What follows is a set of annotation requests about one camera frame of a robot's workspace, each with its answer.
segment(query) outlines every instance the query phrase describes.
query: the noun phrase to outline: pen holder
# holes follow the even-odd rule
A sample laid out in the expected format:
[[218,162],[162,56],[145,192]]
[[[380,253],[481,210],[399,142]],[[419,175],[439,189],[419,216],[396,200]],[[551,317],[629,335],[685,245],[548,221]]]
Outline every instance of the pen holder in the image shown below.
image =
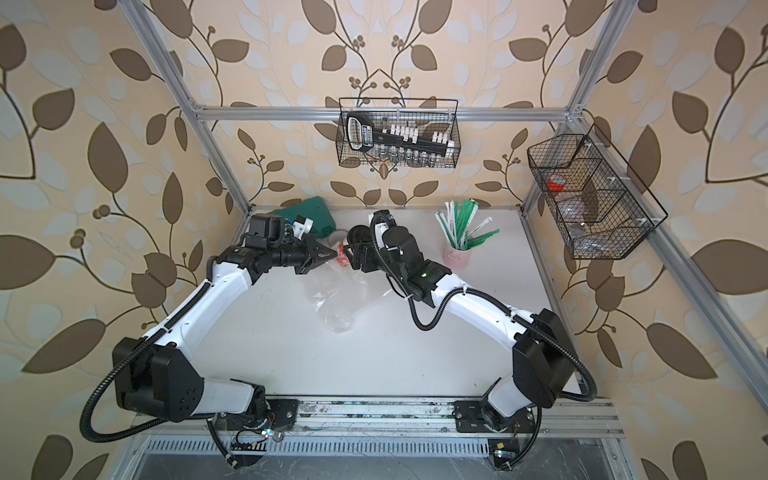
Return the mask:
[[442,262],[451,270],[463,270],[469,265],[472,250],[457,250],[448,243],[442,249]]

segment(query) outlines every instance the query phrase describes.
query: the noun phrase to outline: black wire basket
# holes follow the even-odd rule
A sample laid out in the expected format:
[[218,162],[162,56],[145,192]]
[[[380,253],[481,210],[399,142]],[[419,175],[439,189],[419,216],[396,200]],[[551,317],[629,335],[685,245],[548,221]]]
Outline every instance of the black wire basket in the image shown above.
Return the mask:
[[456,168],[462,142],[457,100],[340,98],[336,153],[339,165]]
[[[629,163],[632,173],[617,174],[605,160],[604,138],[593,126],[586,135],[562,134],[528,149],[528,165],[574,260],[621,260],[668,216]],[[647,212],[628,181],[663,213]]]

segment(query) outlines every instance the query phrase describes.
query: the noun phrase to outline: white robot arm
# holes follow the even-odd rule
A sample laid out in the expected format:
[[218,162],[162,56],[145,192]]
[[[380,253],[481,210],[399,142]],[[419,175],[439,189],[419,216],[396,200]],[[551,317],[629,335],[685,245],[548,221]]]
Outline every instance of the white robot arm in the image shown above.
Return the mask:
[[[576,359],[561,321],[552,312],[533,314],[507,306],[471,288],[445,266],[425,260],[413,236],[398,227],[387,210],[376,212],[369,227],[352,228],[347,240],[344,250],[352,268],[382,270],[392,277],[407,296],[418,328],[434,328],[447,311],[476,326],[512,354],[513,374],[499,379],[481,402],[482,421],[490,429],[502,430],[519,409],[531,404],[548,408],[559,396],[581,401],[595,397],[594,381]],[[115,346],[114,368],[83,410],[83,436],[92,442],[110,442],[165,421],[180,422],[217,412],[239,415],[245,426],[262,425],[270,414],[262,386],[204,379],[190,360],[229,305],[271,267],[293,266],[297,274],[305,274],[335,256],[335,251],[317,243],[312,235],[296,238],[280,217],[253,216],[240,245],[209,259],[205,281],[184,303],[141,339],[125,338]],[[429,324],[419,321],[414,301],[437,308]],[[575,369],[588,384],[585,395],[562,392]],[[121,408],[157,418],[123,432],[94,431],[94,407],[113,381]]]

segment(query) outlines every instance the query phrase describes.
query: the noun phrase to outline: brown leaf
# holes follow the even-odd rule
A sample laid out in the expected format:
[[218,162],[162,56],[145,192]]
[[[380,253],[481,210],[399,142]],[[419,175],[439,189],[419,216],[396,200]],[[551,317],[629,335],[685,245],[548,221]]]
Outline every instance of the brown leaf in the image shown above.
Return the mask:
[[200,266],[200,262],[203,259],[203,241],[198,240],[195,243],[189,258],[187,259],[187,267],[193,272]]
[[408,201],[408,196],[406,195],[406,192],[402,190],[393,190],[392,188],[389,189],[389,199],[395,204],[399,206],[403,206]]
[[293,205],[298,205],[301,203],[300,198],[292,198],[290,200],[286,200],[280,204],[281,207],[292,207]]
[[587,285],[592,290],[597,290],[605,280],[611,278],[613,260],[592,260],[587,266]]
[[181,147],[181,150],[187,151],[187,144],[188,144],[188,138],[187,138],[187,124],[184,123],[184,119],[182,117],[176,117],[174,119],[174,130],[176,131],[176,139],[179,140],[179,146]]
[[603,284],[594,293],[594,301],[604,312],[616,310],[621,305],[621,299],[624,297],[624,278],[622,276],[612,276],[605,280]]
[[157,114],[147,122],[147,145],[154,145],[165,135],[165,114]]
[[321,68],[325,71],[336,71],[346,63],[346,48],[343,45],[331,45],[323,55]]
[[504,108],[533,108],[533,102],[528,100],[520,100],[505,105]]
[[237,63],[248,55],[247,41],[235,40],[233,38],[224,38],[217,40],[210,50],[214,53],[216,58],[227,63]]
[[282,160],[271,161],[268,164],[266,164],[266,171],[279,172],[283,169],[284,166],[285,166],[285,162]]
[[581,75],[581,72],[584,71],[584,67],[587,66],[587,62],[589,61],[589,56],[592,55],[592,50],[587,48],[584,50],[584,53],[581,54],[581,60],[578,62],[578,74]]
[[444,121],[439,122],[432,122],[431,124],[427,125],[424,129],[424,133],[421,134],[422,137],[425,138],[432,138],[432,134],[439,133],[445,133],[449,128],[451,127],[451,124],[445,123]]
[[169,51],[168,54],[170,55],[170,59],[174,61],[174,65],[176,65],[176,70],[179,72],[179,75],[184,75],[184,67],[181,66],[179,54],[176,53],[175,50]]
[[22,372],[51,373],[74,365],[96,348],[106,329],[102,321],[96,319],[73,323],[40,347]]
[[659,168],[661,168],[661,146],[656,132],[648,125],[640,134],[629,156],[627,175],[640,193],[644,193],[656,180]]
[[576,260],[571,257],[571,252],[568,251],[567,247],[563,247],[563,260],[565,260],[565,267],[571,272],[571,275],[576,273],[576,270],[578,270]]
[[411,61],[419,70],[437,70],[437,58],[432,53],[432,49],[426,45],[413,45],[411,48]]
[[147,253],[144,262],[149,274],[163,286],[176,283],[176,263],[165,253]]
[[339,128],[333,124],[315,124],[315,130],[330,141],[336,141]]
[[672,113],[680,128],[696,134],[707,126],[709,108],[700,98],[676,91],[672,94]]
[[605,358],[608,359],[608,362],[613,363],[618,368],[623,368],[621,366],[619,352],[616,350],[616,344],[604,329],[598,330],[598,343],[600,344],[600,349],[603,351],[603,354],[605,354]]
[[717,377],[704,355],[680,332],[665,323],[652,323],[645,331],[656,354],[670,367],[694,379]]
[[237,138],[240,139],[241,144],[248,147],[248,150],[256,150],[256,142],[242,128],[237,129]]
[[768,290],[768,251],[742,240],[718,240],[694,253],[701,273],[715,290],[747,295]]
[[219,177],[213,177],[205,183],[205,187],[208,189],[211,195],[218,197],[221,192],[224,191],[224,185],[221,184]]
[[104,453],[86,463],[74,474],[72,480],[96,480],[101,474],[104,464],[107,463],[107,457],[109,457],[109,454]]
[[547,42],[540,38],[519,38],[509,42],[509,51],[519,61],[541,60],[547,54]]
[[61,435],[48,435],[32,466],[32,480],[59,480],[72,463],[72,444]]
[[497,181],[481,182],[479,184],[475,184],[475,186],[486,192],[498,192],[502,189],[502,184]]
[[451,0],[429,0],[419,12],[419,28],[432,34],[442,28],[451,14]]
[[128,179],[123,148],[105,123],[100,123],[88,142],[88,165],[96,180],[116,194]]
[[157,19],[179,38],[192,35],[192,15],[184,0],[150,0]]
[[357,168],[360,166],[360,159],[358,157],[345,158],[339,165],[344,168]]
[[643,55],[637,51],[628,50],[621,53],[608,68],[606,78],[612,84],[627,80],[637,70],[637,66],[640,65],[640,60],[642,59]]
[[715,44],[715,64],[727,74],[734,74],[744,60],[744,39],[739,32],[725,27]]
[[18,235],[0,235],[0,290],[29,285],[45,275],[56,256],[40,243]]
[[293,188],[293,184],[287,184],[285,182],[270,182],[270,184],[267,185],[266,187],[272,190],[273,192],[284,192],[286,190],[290,190],[291,188]]
[[147,81],[152,77],[152,70],[144,57],[130,48],[118,48],[109,52],[112,61],[120,70],[134,80]]
[[594,132],[598,136],[598,140],[603,142],[606,147],[611,146],[611,124],[608,123],[608,120],[602,117],[595,117]]
[[350,184],[332,181],[331,188],[342,197],[357,197],[357,190]]
[[437,190],[437,187],[439,184],[440,182],[437,180],[429,180],[426,182],[422,182],[414,187],[413,196],[426,197],[427,195],[431,195],[432,193],[435,192],[435,190]]
[[10,71],[18,67],[27,58],[27,44],[16,25],[0,28],[0,68]]
[[94,7],[99,10],[111,10],[118,6],[118,0],[94,0]]
[[362,202],[365,205],[373,205],[379,201],[382,197],[382,191],[380,188],[375,190],[368,190],[365,195],[362,196]]
[[419,108],[437,108],[437,97],[431,96],[427,98],[419,105]]
[[523,128],[518,132],[517,135],[515,135],[515,138],[512,139],[512,143],[510,147],[512,148],[512,150],[514,150],[515,148],[520,148],[520,145],[523,145],[523,143],[525,143],[527,139],[528,139],[528,129]]
[[131,274],[131,288],[140,305],[158,308],[165,301],[165,287],[149,273]]
[[565,31],[571,37],[583,35],[603,14],[606,0],[571,0],[565,12]]
[[35,100],[32,116],[40,128],[56,130],[64,126],[74,111],[74,90],[55,91]]
[[637,3],[637,7],[643,13],[651,13],[656,11],[657,4],[658,4],[658,0],[640,0]]
[[323,35],[330,35],[336,30],[336,14],[323,0],[301,0],[301,8],[315,30]]
[[181,184],[176,174],[170,174],[168,181],[165,182],[163,190],[163,215],[168,223],[176,223],[181,217],[181,210],[184,208],[184,195],[181,192]]
[[707,469],[696,443],[684,440],[672,451],[672,466],[679,480],[707,480]]
[[641,458],[640,462],[643,464],[643,469],[645,470],[645,476],[648,477],[648,480],[670,480],[669,477],[667,477],[667,474],[664,473],[664,470],[662,470],[661,468],[658,468],[656,464],[654,464],[651,460],[646,460],[645,458]]
[[234,207],[234,199],[232,198],[232,194],[227,192],[226,195],[224,195],[224,208],[227,209],[227,215],[232,213],[232,207]]
[[485,167],[486,170],[490,170],[492,172],[502,171],[502,164],[500,164],[496,160],[483,160],[482,166]]

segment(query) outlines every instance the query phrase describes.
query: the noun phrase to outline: clear plastic bag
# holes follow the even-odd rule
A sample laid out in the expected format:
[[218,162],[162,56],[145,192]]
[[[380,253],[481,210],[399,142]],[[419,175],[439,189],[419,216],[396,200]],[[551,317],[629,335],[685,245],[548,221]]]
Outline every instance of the clear plastic bag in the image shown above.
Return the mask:
[[328,328],[341,333],[353,327],[361,310],[382,298],[389,290],[386,283],[378,285],[376,280],[380,279],[376,277],[374,273],[352,270],[348,265],[331,260],[309,272],[303,280],[312,308]]

